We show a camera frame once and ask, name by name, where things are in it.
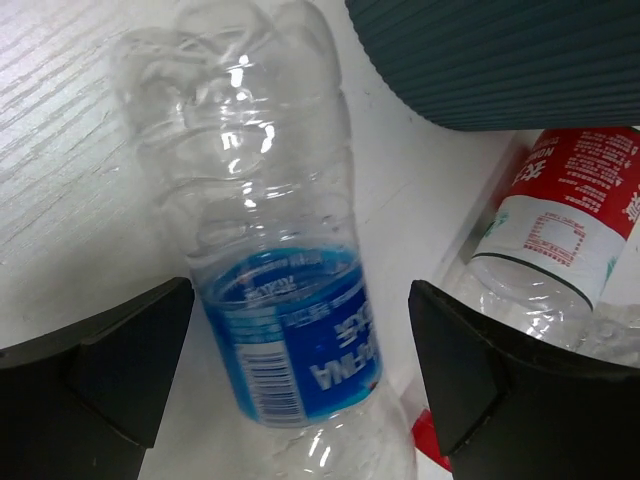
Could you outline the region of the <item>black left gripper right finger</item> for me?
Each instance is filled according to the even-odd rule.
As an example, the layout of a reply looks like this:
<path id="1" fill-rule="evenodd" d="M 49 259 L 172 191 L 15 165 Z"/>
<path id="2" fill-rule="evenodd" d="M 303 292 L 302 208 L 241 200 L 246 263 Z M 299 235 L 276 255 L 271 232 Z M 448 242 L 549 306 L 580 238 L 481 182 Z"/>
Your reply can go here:
<path id="1" fill-rule="evenodd" d="M 423 280 L 410 321 L 457 479 L 635 479 L 639 372 L 534 339 Z"/>

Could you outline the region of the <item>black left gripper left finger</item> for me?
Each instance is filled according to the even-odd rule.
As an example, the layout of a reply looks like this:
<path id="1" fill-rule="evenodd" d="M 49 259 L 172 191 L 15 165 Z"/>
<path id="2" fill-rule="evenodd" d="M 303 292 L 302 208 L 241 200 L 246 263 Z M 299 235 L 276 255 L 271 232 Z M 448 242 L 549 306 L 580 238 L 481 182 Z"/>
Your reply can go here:
<path id="1" fill-rule="evenodd" d="M 175 277 L 1 351 L 4 479 L 135 479 L 155 445 L 193 308 Z"/>

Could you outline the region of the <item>red cap red label bottle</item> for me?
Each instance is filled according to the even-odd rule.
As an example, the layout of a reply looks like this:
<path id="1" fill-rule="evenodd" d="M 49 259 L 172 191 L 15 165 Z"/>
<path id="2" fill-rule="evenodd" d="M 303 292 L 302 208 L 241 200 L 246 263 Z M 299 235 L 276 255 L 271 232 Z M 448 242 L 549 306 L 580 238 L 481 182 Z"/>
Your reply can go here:
<path id="1" fill-rule="evenodd" d="M 638 130 L 546 130 L 472 237 L 470 255 L 435 287 L 534 339 L 639 372 L 638 301 L 602 300 L 638 229 Z M 413 432 L 453 476 L 428 400 Z"/>

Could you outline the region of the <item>blue label bottle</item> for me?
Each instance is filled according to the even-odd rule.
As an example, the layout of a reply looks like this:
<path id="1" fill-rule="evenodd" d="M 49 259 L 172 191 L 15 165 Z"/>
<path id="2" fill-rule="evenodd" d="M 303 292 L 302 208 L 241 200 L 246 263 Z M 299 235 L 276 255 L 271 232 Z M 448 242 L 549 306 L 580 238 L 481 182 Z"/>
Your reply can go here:
<path id="1" fill-rule="evenodd" d="M 356 233 L 350 116 L 308 1 L 124 33 L 113 91 L 242 413 L 246 479 L 413 479 Z"/>

